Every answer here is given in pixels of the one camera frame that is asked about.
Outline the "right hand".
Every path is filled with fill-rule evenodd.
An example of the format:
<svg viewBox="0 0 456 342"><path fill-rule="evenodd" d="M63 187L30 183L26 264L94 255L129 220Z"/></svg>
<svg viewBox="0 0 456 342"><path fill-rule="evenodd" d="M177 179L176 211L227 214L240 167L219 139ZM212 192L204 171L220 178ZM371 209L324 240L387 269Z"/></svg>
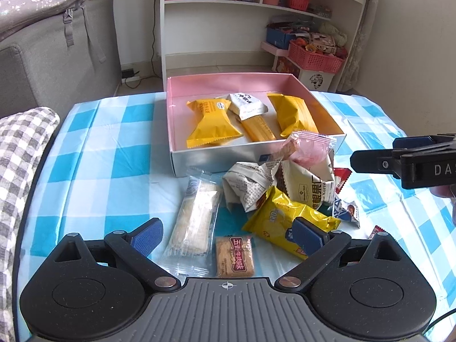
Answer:
<svg viewBox="0 0 456 342"><path fill-rule="evenodd" d="M442 185L430 188L433 195L440 198L448 198L452 205L452 222L456 225L456 184Z"/></svg>

